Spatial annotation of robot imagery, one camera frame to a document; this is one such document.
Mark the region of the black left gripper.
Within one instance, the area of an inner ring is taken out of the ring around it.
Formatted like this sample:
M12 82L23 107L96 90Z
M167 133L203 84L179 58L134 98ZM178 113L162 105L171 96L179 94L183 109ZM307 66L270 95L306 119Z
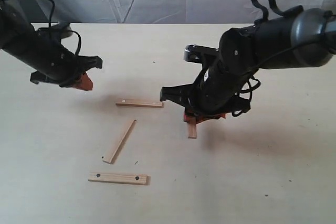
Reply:
M101 69L98 56L79 56L61 45L38 45L29 48L29 66L35 69L30 75L34 84L56 84L61 88L92 91L93 82L87 75L92 68Z

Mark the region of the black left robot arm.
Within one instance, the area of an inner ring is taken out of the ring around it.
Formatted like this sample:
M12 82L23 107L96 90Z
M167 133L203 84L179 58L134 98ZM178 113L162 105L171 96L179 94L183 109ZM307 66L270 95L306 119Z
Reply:
M1 50L35 70L30 75L34 84L91 91L93 82L87 71L101 69L103 61L98 56L80 55L81 40L75 52L62 45L64 38L75 33L70 23L35 29L8 1L11 0L1 0Z

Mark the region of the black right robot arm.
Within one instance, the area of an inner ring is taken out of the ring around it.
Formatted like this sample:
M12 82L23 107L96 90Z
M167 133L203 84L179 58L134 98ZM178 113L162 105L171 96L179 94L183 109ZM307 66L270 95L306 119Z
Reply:
M224 32L217 48L188 45L184 60L202 69L191 84L163 87L161 101L184 108L184 121L238 117L250 110L260 69L314 68L335 55L335 14L318 8Z

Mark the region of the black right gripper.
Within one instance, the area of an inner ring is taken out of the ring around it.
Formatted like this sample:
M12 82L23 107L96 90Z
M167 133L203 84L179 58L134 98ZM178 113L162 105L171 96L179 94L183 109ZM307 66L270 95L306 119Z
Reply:
M227 113L237 115L250 110L251 99L242 98L242 87L251 74L234 74L216 60L202 69L192 84L163 87L160 101L172 101L184 108L183 121L202 123L226 119Z

